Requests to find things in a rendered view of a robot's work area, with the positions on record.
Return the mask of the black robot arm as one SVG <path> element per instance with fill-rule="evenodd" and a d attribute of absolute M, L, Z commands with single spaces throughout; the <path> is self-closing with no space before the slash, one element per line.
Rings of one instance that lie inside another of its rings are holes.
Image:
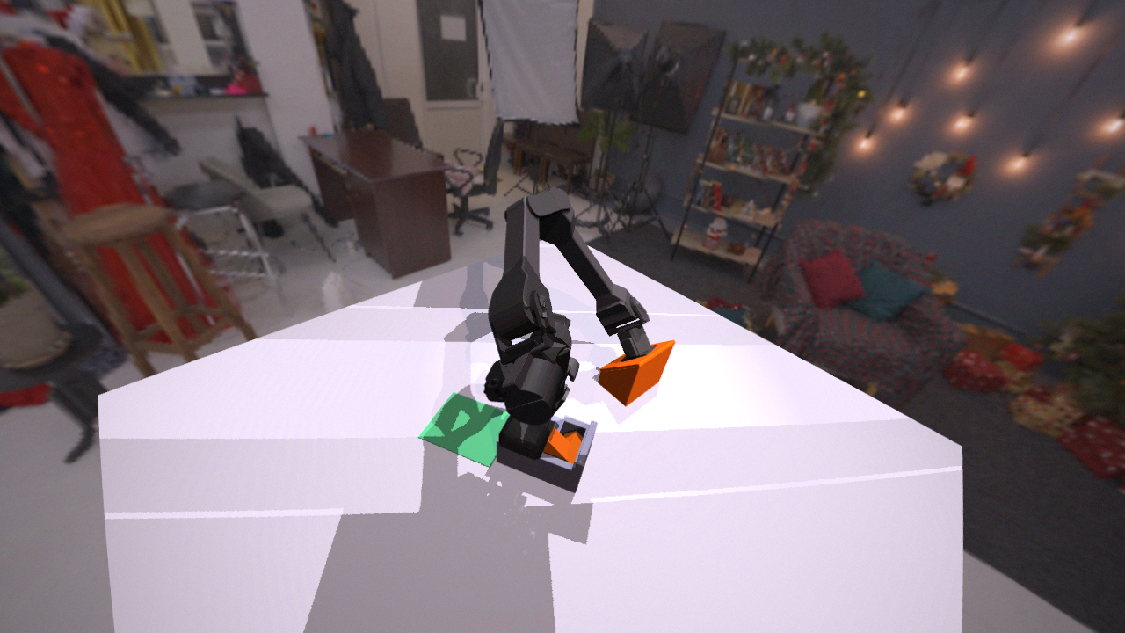
<path fill-rule="evenodd" d="M 650 355 L 658 344 L 651 345 L 644 332 L 650 314 L 623 286 L 613 284 L 582 239 L 565 191 L 551 187 L 544 193 L 524 196 L 508 206 L 504 220 L 504 272 L 489 306 L 501 360 L 485 377 L 483 394 L 490 403 L 504 403 L 512 418 L 539 425 L 551 419 L 573 346 L 570 320 L 552 313 L 549 291 L 540 281 L 540 239 L 560 250 L 593 293 L 598 322 L 608 337 L 618 336 L 624 350 L 622 363 Z M 512 345 L 512 340 L 529 333 L 529 340 Z"/>

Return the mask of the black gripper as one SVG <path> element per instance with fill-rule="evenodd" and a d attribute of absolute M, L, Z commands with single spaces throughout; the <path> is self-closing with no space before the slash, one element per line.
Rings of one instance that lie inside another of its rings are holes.
<path fill-rule="evenodd" d="M 568 360 L 568 370 L 566 374 L 562 376 L 562 385 L 560 385 L 560 391 L 557 396 L 557 403 L 555 403 L 554 406 L 552 416 L 560 409 L 560 406 L 565 404 L 568 392 L 570 392 L 568 385 L 565 385 L 566 378 L 570 376 L 570 381 L 574 382 L 580 364 L 576 358 L 570 358 L 570 360 Z M 519 455 L 537 460 L 537 458 L 540 458 L 542 454 L 549 435 L 552 432 L 555 421 L 551 419 L 544 422 L 544 424 L 529 425 L 526 422 L 512 418 L 511 414 L 508 414 L 508 419 L 504 422 L 504 425 L 498 434 L 501 447 L 506 447 Z"/>

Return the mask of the orange l-shaped part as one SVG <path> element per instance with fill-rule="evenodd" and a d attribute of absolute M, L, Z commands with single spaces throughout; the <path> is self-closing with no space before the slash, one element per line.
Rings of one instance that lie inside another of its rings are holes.
<path fill-rule="evenodd" d="M 583 437 L 579 435 L 577 429 L 566 433 L 565 436 L 562 436 L 560 435 L 559 429 L 552 427 L 552 432 L 549 435 L 543 453 L 555 458 L 560 458 L 560 460 L 574 464 Z"/>

